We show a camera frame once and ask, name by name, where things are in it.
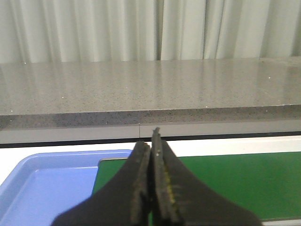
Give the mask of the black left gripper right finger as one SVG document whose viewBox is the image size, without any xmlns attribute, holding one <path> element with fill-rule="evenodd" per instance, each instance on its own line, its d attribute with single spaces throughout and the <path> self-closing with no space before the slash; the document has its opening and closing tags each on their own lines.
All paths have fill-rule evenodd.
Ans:
<svg viewBox="0 0 301 226">
<path fill-rule="evenodd" d="M 159 128 L 151 138 L 154 223 L 157 226 L 260 226 L 251 211 L 199 180 L 175 156 Z"/>
</svg>

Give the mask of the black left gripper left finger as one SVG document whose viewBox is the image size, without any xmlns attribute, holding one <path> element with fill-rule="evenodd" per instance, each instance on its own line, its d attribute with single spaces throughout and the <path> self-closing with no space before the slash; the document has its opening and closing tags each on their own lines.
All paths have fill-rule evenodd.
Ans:
<svg viewBox="0 0 301 226">
<path fill-rule="evenodd" d="M 135 144 L 120 170 L 99 191 L 57 216 L 55 226 L 146 226 L 150 212 L 151 148 Z"/>
</svg>

